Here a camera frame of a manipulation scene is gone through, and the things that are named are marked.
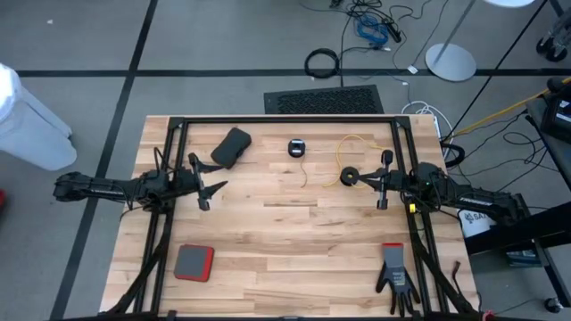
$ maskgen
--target white lamp base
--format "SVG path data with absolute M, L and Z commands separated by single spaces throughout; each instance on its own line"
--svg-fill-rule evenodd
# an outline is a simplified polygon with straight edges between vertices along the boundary
M 459 45 L 449 44 L 438 62 L 434 63 L 444 44 L 433 45 L 426 52 L 426 66 L 439 78 L 464 81 L 476 74 L 476 61 L 470 52 Z

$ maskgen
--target black floor mat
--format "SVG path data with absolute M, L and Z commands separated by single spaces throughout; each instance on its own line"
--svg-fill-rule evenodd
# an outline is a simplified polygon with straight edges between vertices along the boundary
M 385 113 L 375 85 L 266 93 L 264 106 L 266 114 Z

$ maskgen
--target yellow cable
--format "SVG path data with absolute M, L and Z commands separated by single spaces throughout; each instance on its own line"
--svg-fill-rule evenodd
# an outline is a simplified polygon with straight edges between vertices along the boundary
M 374 148 L 374 149 L 378 149 L 378 150 L 384 150 L 383 147 L 377 145 L 377 144 L 370 144 L 368 143 L 363 137 L 359 136 L 359 135 L 354 135 L 354 134 L 350 134 L 347 135 L 345 137 L 343 137 L 343 139 L 337 143 L 337 148 L 335 149 L 335 158 L 337 159 L 337 168 L 338 168 L 338 173 L 337 173 L 337 177 L 335 178 L 335 180 L 333 182 L 327 183 L 327 184 L 323 184 L 323 187 L 329 187 L 331 185 L 334 185 L 335 183 L 337 183 L 339 181 L 339 177 L 341 176 L 341 171 L 343 170 L 343 165 L 341 165 L 341 158 L 339 157 L 339 148 L 341 147 L 341 144 L 349 137 L 356 137 L 359 138 L 360 140 L 362 140 L 365 144 L 368 145 L 368 147 L 370 148 Z M 353 187 L 356 188 L 364 188 L 367 187 L 366 185 L 354 185 Z
M 563 79 L 563 83 L 564 83 L 564 84 L 568 83 L 569 81 L 571 81 L 571 78 L 565 78 L 565 79 Z M 545 95 L 545 94 L 547 94 L 548 92 L 549 92 L 549 89 L 544 89 L 544 90 L 541 91 L 540 93 L 538 93 L 538 94 L 536 94 L 536 95 L 533 95 L 533 96 L 531 96 L 531 97 L 529 97 L 529 98 L 526 98 L 526 99 L 524 99 L 523 101 L 521 101 L 521 102 L 519 102 L 519 103 L 514 103 L 514 104 L 512 104 L 511 106 L 509 106 L 508 108 L 506 108 L 506 109 L 504 109 L 504 110 L 502 110 L 502 111 L 498 111 L 498 112 L 496 112 L 496 113 L 494 113 L 494 114 L 492 114 L 492 115 L 490 115 L 490 116 L 488 116 L 488 117 L 486 117 L 486 118 L 484 118 L 484 119 L 482 119 L 482 120 L 479 120 L 479 121 L 475 122 L 474 124 L 472 124 L 472 125 L 470 125 L 470 126 L 468 126 L 468 127 L 466 127 L 466 128 L 463 128 L 463 129 L 457 131 L 454 136 L 459 136 L 459 135 L 461 135 L 461 134 L 467 133 L 467 132 L 473 130 L 474 128 L 477 128 L 477 127 L 479 127 L 480 125 L 484 124 L 485 122 L 488 122 L 488 121 L 490 121 L 490 120 L 492 120 L 492 119 L 494 119 L 494 118 L 500 117 L 501 115 L 503 115 L 503 114 L 505 114 L 505 113 L 507 113 L 507 112 L 513 111 L 513 110 L 515 110 L 517 107 L 523 105 L 524 103 L 527 103 L 527 102 L 529 102 L 529 101 L 531 101 L 531 100 L 533 100 L 533 99 L 539 97 L 540 95 Z

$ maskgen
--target blue cable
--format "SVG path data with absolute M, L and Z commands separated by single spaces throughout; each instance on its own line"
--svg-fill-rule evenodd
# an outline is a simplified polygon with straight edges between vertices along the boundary
M 377 18 L 363 14 L 354 20 L 357 36 L 366 39 L 375 46 L 382 46 L 389 40 L 389 31 L 384 23 L 379 23 Z

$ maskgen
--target black glove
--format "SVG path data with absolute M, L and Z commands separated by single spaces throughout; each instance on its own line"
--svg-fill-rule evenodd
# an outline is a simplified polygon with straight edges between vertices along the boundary
M 385 255 L 385 263 L 377 281 L 377 293 L 380 293 L 389 283 L 393 291 L 393 303 L 391 304 L 391 314 L 394 314 L 396 302 L 399 302 L 399 313 L 404 317 L 404 308 L 406 307 L 412 314 L 412 300 L 410 295 L 417 303 L 420 303 L 417 289 L 414 287 L 409 273 L 404 268 L 404 254 L 402 243 L 383 243 L 383 254 Z

